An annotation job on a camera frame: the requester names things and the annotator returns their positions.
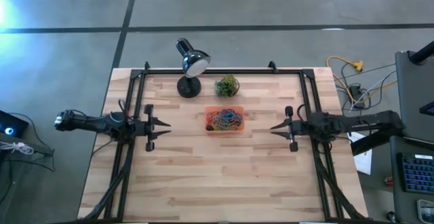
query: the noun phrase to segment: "orange plastic bowl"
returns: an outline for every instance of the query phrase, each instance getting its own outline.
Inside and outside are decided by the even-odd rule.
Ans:
[[[213,114],[219,113],[224,109],[232,109],[235,114],[241,116],[240,125],[234,130],[234,127],[230,126],[227,130],[219,130],[218,126],[213,127]],[[227,133],[227,132],[242,132],[244,130],[244,107],[239,105],[225,105],[225,106],[207,106],[205,108],[205,131],[208,133]]]

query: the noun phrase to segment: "orange container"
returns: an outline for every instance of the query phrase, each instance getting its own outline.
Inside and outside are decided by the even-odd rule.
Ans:
[[[207,106],[205,131],[209,133],[242,132],[244,107],[238,105]]]

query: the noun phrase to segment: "black desk lamp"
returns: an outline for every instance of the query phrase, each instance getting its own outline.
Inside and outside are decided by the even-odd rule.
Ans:
[[[195,97],[201,91],[201,82],[196,76],[202,74],[210,65],[211,57],[205,52],[194,50],[185,38],[176,41],[176,48],[184,58],[182,70],[185,74],[178,81],[178,93],[185,98]]]

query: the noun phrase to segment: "wood grain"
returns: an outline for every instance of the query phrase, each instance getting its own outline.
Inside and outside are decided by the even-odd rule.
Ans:
[[[113,71],[105,113],[119,110],[129,76],[130,69]],[[315,68],[315,76],[323,111],[340,114],[331,70]],[[297,75],[236,75],[241,89],[232,98],[214,95],[214,81],[221,75],[201,75],[200,95],[182,98],[176,91],[179,78],[146,76],[142,106],[154,104],[154,115],[171,124],[172,132],[160,136],[150,153],[144,150],[145,137],[136,140],[124,221],[323,221],[309,138],[297,137],[299,151],[292,153],[287,140],[268,129],[285,118],[285,106],[302,104]],[[207,135],[207,105],[244,106],[245,131]],[[108,140],[98,135],[95,148]],[[113,143],[92,158],[79,217],[106,191],[115,148]],[[340,188],[367,214],[348,141],[334,141],[332,156]],[[330,190],[328,196],[334,212]]]

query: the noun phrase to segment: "gray floor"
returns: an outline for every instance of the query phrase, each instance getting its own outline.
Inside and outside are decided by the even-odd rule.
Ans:
[[[121,27],[127,4],[0,0],[0,30]],[[136,0],[130,26],[423,23],[434,23],[434,0]],[[149,61],[152,67],[179,67],[174,43],[186,37],[213,57],[214,67],[263,67],[270,60],[281,67],[322,67],[333,55],[363,60],[367,72],[348,82],[369,88],[394,70],[377,68],[393,64],[396,51],[417,50],[432,36],[434,29],[128,33],[119,66],[142,67]],[[55,173],[13,165],[14,185],[0,206],[1,223],[53,223],[77,216],[95,134],[58,132],[53,120],[64,109],[101,114],[118,40],[119,33],[0,34],[0,109],[30,116],[41,138],[56,149]],[[334,60],[334,72],[342,65]],[[347,67],[346,74],[355,72]],[[396,86],[385,88],[382,103],[364,113],[387,109],[399,112]],[[31,130],[26,137],[35,139]],[[393,197],[382,185],[390,175],[390,160],[382,157],[387,151],[374,151],[375,176],[360,175],[375,219],[384,219],[393,208]],[[1,186],[6,176],[2,172]]]

